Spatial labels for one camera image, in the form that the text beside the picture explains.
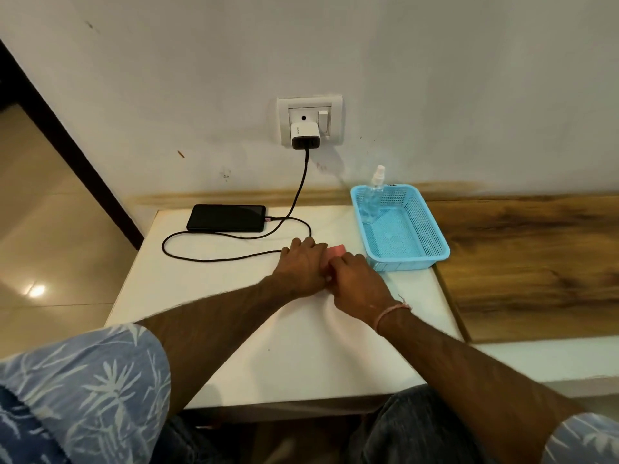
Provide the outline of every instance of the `white wall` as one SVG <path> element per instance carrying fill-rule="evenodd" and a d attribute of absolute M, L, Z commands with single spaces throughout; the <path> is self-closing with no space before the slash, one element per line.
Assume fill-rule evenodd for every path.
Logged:
<path fill-rule="evenodd" d="M 619 0 L 0 0 L 0 38 L 132 197 L 293 188 L 276 97 L 341 93 L 308 187 L 619 190 Z M 177 150 L 186 156 L 182 159 Z"/>

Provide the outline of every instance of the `pink sponge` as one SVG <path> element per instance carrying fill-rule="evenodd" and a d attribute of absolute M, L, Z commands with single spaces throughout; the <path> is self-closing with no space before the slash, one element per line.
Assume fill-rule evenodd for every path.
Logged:
<path fill-rule="evenodd" d="M 339 246 L 328 247 L 322 253 L 322 260 L 320 261 L 320 269 L 323 272 L 326 272 L 329 268 L 329 260 L 334 257 L 342 257 L 346 254 L 346 248 L 344 244 L 340 244 Z"/>

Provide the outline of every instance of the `person's left hand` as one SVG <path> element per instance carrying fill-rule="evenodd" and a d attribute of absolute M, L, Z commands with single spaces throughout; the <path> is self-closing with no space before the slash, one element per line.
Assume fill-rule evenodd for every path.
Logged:
<path fill-rule="evenodd" d="M 326 248 L 327 244 L 316 244 L 311 236 L 303 242 L 296 237 L 290 243 L 290 249 L 282 249 L 273 275 L 282 279 L 294 298 L 318 293 L 326 284 L 320 271 L 320 260 Z"/>

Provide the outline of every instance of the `table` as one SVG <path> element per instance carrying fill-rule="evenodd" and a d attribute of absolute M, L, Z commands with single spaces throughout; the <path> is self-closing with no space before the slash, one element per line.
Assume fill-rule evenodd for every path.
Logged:
<path fill-rule="evenodd" d="M 285 215 L 270 208 L 268 215 Z M 131 322 L 193 299 L 257 283 L 277 254 L 200 264 L 166 257 L 162 240 L 184 229 L 191 210 L 159 211 L 107 325 Z M 298 207 L 317 242 L 364 252 L 351 206 Z M 267 223 L 267 230 L 276 222 Z M 307 236 L 304 225 L 285 222 L 272 236 L 240 241 L 208 234 L 172 239 L 173 254 L 235 257 L 280 249 Z M 462 339 L 432 269 L 383 273 L 394 297 L 448 335 Z M 619 336 L 484 344 L 479 350 L 569 397 L 619 393 Z M 274 419 L 363 411 L 386 395 L 424 383 L 385 339 L 337 310 L 326 292 L 294 301 L 274 314 L 212 376 L 189 408 L 229 408 L 237 420 Z"/>

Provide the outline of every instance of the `blue plastic basket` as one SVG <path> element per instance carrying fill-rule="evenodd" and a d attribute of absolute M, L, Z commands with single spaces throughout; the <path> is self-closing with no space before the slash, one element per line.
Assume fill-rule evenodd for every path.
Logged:
<path fill-rule="evenodd" d="M 449 246 L 422 194 L 405 184 L 385 186 L 374 223 L 361 221 L 366 186 L 350 191 L 368 264 L 377 272 L 420 270 L 449 257 Z"/>

